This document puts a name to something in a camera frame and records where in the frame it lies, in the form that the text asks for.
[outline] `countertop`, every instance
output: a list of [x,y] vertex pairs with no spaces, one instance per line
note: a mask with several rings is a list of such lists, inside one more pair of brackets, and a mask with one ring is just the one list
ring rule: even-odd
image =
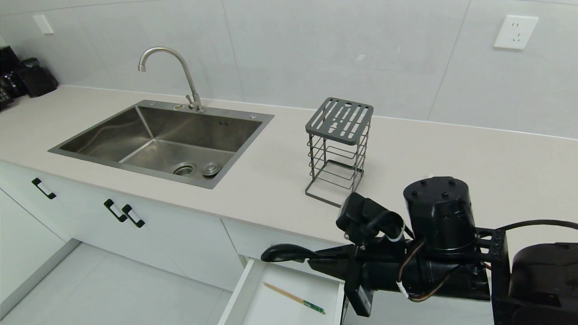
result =
[[[225,219],[347,242],[335,225],[338,208],[304,194],[310,181],[305,124],[313,110],[203,100],[209,107],[275,115],[212,190],[48,152],[143,99],[187,103],[184,97],[69,86],[23,98],[0,113],[0,159]],[[577,166],[574,139],[374,117],[358,192],[409,221],[403,189],[428,175],[454,176],[470,187],[478,227],[544,218],[578,221]],[[511,252],[578,238],[576,231],[549,226],[508,236]]]

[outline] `faucet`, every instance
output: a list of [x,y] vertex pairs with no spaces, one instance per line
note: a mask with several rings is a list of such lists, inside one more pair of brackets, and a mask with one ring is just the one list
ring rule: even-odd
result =
[[188,71],[187,63],[184,61],[183,57],[179,53],[177,53],[177,51],[169,49],[168,47],[162,47],[162,46],[151,47],[150,49],[144,51],[143,55],[140,57],[139,71],[146,72],[146,67],[145,67],[146,60],[150,57],[151,54],[156,53],[156,52],[169,53],[169,54],[173,55],[174,57],[176,57],[177,60],[179,60],[179,62],[183,66],[184,75],[185,75],[185,77],[187,77],[188,86],[191,88],[191,93],[192,93],[192,100],[191,100],[191,97],[189,95],[185,96],[189,102],[188,107],[197,113],[204,112],[205,108],[201,104],[201,98],[199,97],[199,94],[198,94],[197,90],[195,89],[195,84],[192,82],[191,73]]

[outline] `stainless steel sink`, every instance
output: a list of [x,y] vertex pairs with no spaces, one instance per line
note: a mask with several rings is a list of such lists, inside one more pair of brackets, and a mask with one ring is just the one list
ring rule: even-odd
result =
[[272,118],[141,101],[49,152],[212,189]]

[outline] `metal rack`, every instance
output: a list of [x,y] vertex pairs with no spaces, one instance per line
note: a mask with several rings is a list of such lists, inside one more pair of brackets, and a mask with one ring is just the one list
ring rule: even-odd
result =
[[[345,99],[329,97],[321,104],[305,127],[312,177],[306,195],[340,207],[356,190],[364,175],[372,115],[372,106]],[[325,195],[313,193],[318,181],[324,182],[320,191]]]

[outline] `white cabinet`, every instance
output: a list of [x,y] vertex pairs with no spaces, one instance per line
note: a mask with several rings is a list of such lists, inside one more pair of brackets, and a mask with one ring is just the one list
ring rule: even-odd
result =
[[186,277],[233,291],[243,265],[221,219],[131,195],[122,202],[127,215],[145,222],[143,228],[150,229]]
[[[263,282],[310,301],[314,311],[263,285]],[[340,325],[344,284],[250,259],[218,325],[315,324]]]
[[62,239],[0,190],[0,302],[64,245]]
[[0,175],[18,202],[41,213],[63,236],[229,291],[243,272],[218,217],[5,162]]
[[121,194],[61,178],[46,178],[69,213],[55,222],[75,239],[166,271],[184,274],[161,249],[148,225],[137,228],[121,212]]
[[[290,235],[285,232],[252,226],[236,221],[223,220],[223,223],[225,224],[227,233],[229,233],[237,253],[256,260],[261,259],[261,254],[263,254],[267,248],[279,243],[291,243],[314,251],[341,245],[339,243],[326,243],[314,239]],[[288,268],[315,274],[328,279],[335,279],[332,276],[311,269],[307,263],[287,261],[277,263],[277,265],[283,265]]]
[[55,217],[68,211],[58,197],[60,189],[47,185],[47,178],[32,169],[0,161],[0,188],[52,232],[69,241],[70,236],[55,222]]

